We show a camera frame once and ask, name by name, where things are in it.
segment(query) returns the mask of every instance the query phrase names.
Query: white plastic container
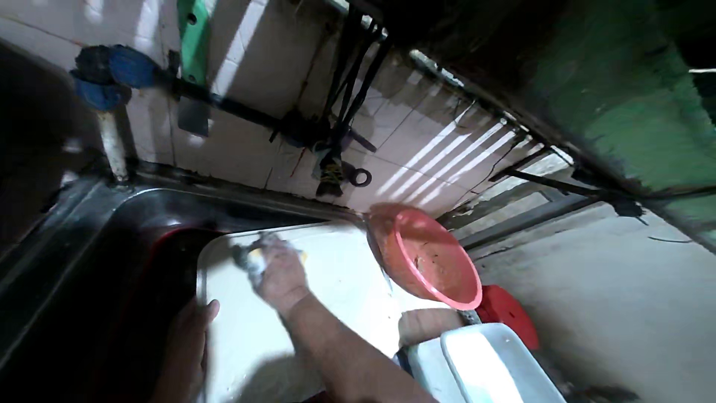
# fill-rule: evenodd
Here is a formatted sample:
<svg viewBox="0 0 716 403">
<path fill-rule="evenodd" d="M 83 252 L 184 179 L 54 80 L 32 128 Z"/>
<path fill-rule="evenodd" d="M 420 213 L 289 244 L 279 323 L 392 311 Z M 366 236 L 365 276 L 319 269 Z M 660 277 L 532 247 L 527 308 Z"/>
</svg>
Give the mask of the white plastic container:
<svg viewBox="0 0 716 403">
<path fill-rule="evenodd" d="M 502 323 L 448 331 L 407 350 L 415 379 L 441 403 L 564 403 L 522 340 Z"/>
</svg>

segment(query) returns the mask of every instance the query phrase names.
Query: concrete wall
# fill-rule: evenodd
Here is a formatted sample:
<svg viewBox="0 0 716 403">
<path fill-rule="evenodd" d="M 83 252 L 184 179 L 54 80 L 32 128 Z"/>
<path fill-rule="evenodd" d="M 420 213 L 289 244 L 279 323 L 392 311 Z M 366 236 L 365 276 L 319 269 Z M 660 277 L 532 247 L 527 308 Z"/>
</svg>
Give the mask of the concrete wall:
<svg viewBox="0 0 716 403">
<path fill-rule="evenodd" d="M 327 1 L 206 5 L 213 15 L 208 80 L 215 92 L 278 118 L 294 105 L 306 115 L 321 109 L 341 21 Z M 0 4 L 0 40 L 60 72 L 72 68 L 82 46 L 94 44 L 131 46 L 166 66 L 168 51 L 179 49 L 176 12 L 171 0 L 6 0 Z M 326 25 L 332 27 L 328 35 Z M 479 108 L 454 122 L 469 105 L 464 101 L 392 54 L 353 122 L 379 150 L 369 153 L 354 144 L 344 153 L 345 160 L 371 171 L 373 182 L 347 186 L 343 197 L 325 201 L 358 211 L 375 202 L 404 202 L 439 215 L 473 197 L 488 186 L 481 181 L 510 148 L 512 134 Z M 152 90 L 135 91 L 126 109 L 142 160 L 314 198 L 315 158 L 306 153 L 299 162 L 301 150 L 280 140 L 269 143 L 267 128 L 214 111 L 209 137 L 197 137 L 176 126 L 174 101 Z M 518 148 L 500 166 L 527 149 Z"/>
<path fill-rule="evenodd" d="M 713 401 L 716 257 L 653 214 L 649 226 L 588 209 L 476 260 L 528 311 L 567 379 L 619 385 L 648 403 Z"/>
</svg>

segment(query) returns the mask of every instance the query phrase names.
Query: black cable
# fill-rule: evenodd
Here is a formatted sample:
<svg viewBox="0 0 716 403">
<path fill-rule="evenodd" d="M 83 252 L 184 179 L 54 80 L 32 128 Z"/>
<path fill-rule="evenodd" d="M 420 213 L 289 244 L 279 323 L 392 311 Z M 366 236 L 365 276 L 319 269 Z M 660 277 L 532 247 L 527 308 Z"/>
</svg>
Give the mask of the black cable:
<svg viewBox="0 0 716 403">
<path fill-rule="evenodd" d="M 688 241 L 663 240 L 663 239 L 657 238 L 657 237 L 647 237 L 647 238 L 649 238 L 650 240 L 661 241 L 661 242 L 671 242 L 671 243 L 675 243 L 675 244 L 690 244 L 691 242 L 694 242 L 692 240 L 688 240 Z"/>
<path fill-rule="evenodd" d="M 504 154 L 500 157 L 500 159 L 498 159 L 498 160 L 493 164 L 492 168 L 490 168 L 490 173 L 488 173 L 488 175 L 485 176 L 485 178 L 484 178 L 482 181 L 480 181 L 480 183 L 478 183 L 478 184 L 476 184 L 475 186 L 473 186 L 473 189 L 476 188 L 476 187 L 478 187 L 478 186 L 480 186 L 480 185 L 483 184 L 486 180 L 488 180 L 489 178 L 491 178 L 493 172 L 495 171 L 495 168 L 497 167 L 497 164 L 499 164 L 503 159 L 505 159 L 505 157 L 507 156 L 507 154 L 511 153 L 512 150 L 514 150 L 519 143 L 520 143 L 520 141 L 515 141 L 515 143 L 513 143 L 512 146 L 510 146 L 510 149 L 507 150 L 507 152 L 504 153 Z"/>
</svg>

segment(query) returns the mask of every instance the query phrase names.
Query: stainless steel sink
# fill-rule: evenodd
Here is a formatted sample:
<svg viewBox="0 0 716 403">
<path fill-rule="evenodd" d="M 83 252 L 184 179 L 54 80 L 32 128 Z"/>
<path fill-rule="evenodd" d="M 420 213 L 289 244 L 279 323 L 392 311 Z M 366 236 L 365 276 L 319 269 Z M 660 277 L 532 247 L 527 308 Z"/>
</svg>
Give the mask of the stainless steel sink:
<svg viewBox="0 0 716 403">
<path fill-rule="evenodd" d="M 63 400 L 146 400 L 166 326 L 194 291 L 195 257 L 208 240 L 329 219 L 362 224 L 336 206 L 152 164 L 140 165 L 129 187 L 106 178 L 95 170 L 61 192 L 0 260 L 6 396 L 26 396 L 30 382 Z M 172 237 L 177 229 L 192 230 Z M 175 245 L 158 242 L 169 238 Z"/>
</svg>

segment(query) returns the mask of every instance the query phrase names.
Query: plastic bowl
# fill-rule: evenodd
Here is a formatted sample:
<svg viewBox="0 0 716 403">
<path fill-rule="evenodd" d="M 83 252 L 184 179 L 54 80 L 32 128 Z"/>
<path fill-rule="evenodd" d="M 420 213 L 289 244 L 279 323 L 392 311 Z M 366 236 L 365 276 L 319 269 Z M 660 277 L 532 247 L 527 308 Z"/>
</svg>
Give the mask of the plastic bowl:
<svg viewBox="0 0 716 403">
<path fill-rule="evenodd" d="M 483 299 L 480 277 L 455 237 L 417 209 L 404 209 L 385 241 L 388 275 L 407 292 L 459 310 Z"/>
</svg>

